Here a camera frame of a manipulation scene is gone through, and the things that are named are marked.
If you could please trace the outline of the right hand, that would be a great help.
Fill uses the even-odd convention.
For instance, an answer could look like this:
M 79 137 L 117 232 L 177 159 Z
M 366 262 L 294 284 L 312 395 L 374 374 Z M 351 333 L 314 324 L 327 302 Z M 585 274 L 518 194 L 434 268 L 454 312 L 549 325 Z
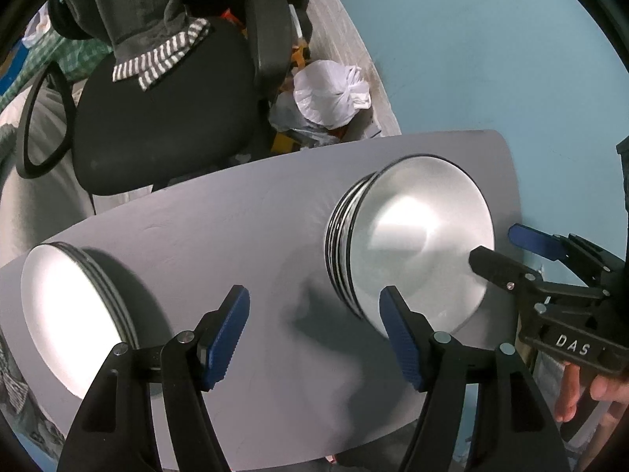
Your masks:
M 581 378 L 578 365 L 565 362 L 560 394 L 555 402 L 554 417 L 557 422 L 569 422 L 577 413 L 581 396 Z M 597 375 L 590 384 L 590 396 L 595 401 L 611 402 L 608 411 L 602 416 L 596 433 L 587 450 L 579 458 L 577 471 L 584 471 L 603 449 L 620 419 L 628 408 L 628 375 L 609 378 Z

